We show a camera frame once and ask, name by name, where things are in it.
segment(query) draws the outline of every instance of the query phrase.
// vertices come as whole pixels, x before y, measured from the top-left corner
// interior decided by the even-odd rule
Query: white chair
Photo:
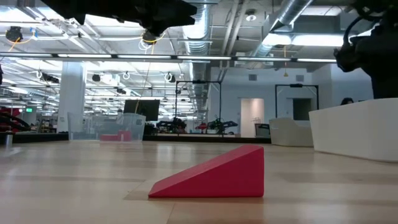
[[[276,118],[269,121],[271,142],[278,146],[313,147],[311,127],[292,118]]]

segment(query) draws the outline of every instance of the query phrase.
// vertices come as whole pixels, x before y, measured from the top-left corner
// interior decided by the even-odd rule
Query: red box
[[[100,141],[120,141],[120,135],[118,134],[102,134],[99,137]]]
[[[118,136],[120,141],[131,141],[131,131],[119,131]]]

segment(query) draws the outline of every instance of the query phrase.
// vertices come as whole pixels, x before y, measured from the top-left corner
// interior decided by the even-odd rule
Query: yellow cable
[[[26,44],[26,43],[28,43],[29,41],[31,41],[31,40],[33,39],[34,36],[35,36],[35,32],[33,32],[32,37],[31,37],[29,40],[27,40],[27,41],[18,42],[19,38],[18,38],[18,40],[15,41],[15,42],[10,41],[10,40],[7,40],[7,41],[10,42],[10,43],[13,43],[13,44]]]
[[[155,45],[152,46],[152,53],[150,53],[150,54],[153,55],[153,54],[154,54],[154,51],[155,51]],[[150,70],[150,64],[151,64],[151,62],[149,62],[147,75],[146,75],[146,77],[145,77],[144,87],[142,87],[142,91],[141,91],[141,94],[140,94],[140,96],[139,96],[139,98],[138,98],[138,102],[137,102],[137,105],[136,105],[136,110],[135,110],[134,113],[137,113],[139,101],[141,100],[141,97],[142,97],[142,95],[144,94],[145,87],[146,87],[146,85],[147,85],[148,76],[149,76],[149,70]]]
[[[147,43],[154,43],[154,42],[157,42],[157,41],[159,41],[159,40],[162,40],[165,34],[166,34],[166,32],[163,32],[162,36],[159,37],[159,39],[157,39],[157,40],[144,40],[144,39],[142,39],[142,40],[143,40],[144,42],[147,42]]]
[[[17,44],[17,42],[18,42],[19,39],[20,39],[20,37],[18,37],[18,39],[17,39],[15,42],[13,42],[14,44],[13,44],[12,47],[8,50],[8,52],[11,52],[11,51],[14,49],[14,47],[15,47],[15,45]]]

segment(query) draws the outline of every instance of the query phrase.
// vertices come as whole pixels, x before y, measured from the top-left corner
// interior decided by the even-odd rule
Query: light wood floor
[[[264,198],[148,200],[237,144],[56,142],[0,157],[1,224],[396,224],[398,165],[266,145]]]

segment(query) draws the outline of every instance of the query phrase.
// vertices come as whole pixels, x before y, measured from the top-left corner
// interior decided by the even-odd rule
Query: television screen
[[[136,113],[146,117],[146,121],[157,121],[160,100],[126,100],[123,113]]]

